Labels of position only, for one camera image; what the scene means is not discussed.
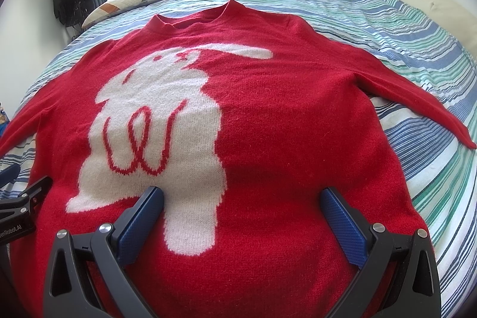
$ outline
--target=sweater neckline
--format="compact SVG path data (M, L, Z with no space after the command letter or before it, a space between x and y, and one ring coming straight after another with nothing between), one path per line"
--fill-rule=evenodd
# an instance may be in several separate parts
M144 29L162 35L182 35L191 31L196 32L205 27L213 28L236 15L243 15L247 8L235 0L181 18L169 18L161 14L156 14L146 24Z

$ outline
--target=bed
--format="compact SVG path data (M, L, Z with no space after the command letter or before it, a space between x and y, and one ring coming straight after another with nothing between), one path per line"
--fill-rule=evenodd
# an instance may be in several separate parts
M22 102L68 71L90 48L143 27L155 14L181 17L228 0L163 0L93 26L59 53ZM304 18L326 37L365 49L387 67L436 96L477 139L477 68L473 54L422 11L401 0L236 0L248 7ZM448 130L406 107L370 96L404 171L413 205L429 227L442 293L442 317L452 317L477 273L476 153ZM35 136L0 160L21 165L0 198L25 189L35 159Z

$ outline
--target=patterned pillow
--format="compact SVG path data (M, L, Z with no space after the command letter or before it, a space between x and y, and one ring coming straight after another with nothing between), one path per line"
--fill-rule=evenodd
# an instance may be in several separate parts
M160 0L108 0L97 7L83 22L83 29L89 29L94 24L126 11L147 6Z

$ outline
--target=pillow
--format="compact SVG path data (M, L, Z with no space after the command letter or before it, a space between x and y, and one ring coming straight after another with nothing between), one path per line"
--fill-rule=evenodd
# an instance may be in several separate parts
M477 58L477 18L453 0L402 0L422 10Z
M160 0L108 0L97 7L83 22L83 29L89 29L94 24L126 11L147 6Z

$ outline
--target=cream headboard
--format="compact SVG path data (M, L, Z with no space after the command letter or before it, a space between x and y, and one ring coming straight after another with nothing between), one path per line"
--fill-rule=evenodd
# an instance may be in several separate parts
M421 9L477 59L477 18L453 0L402 0Z

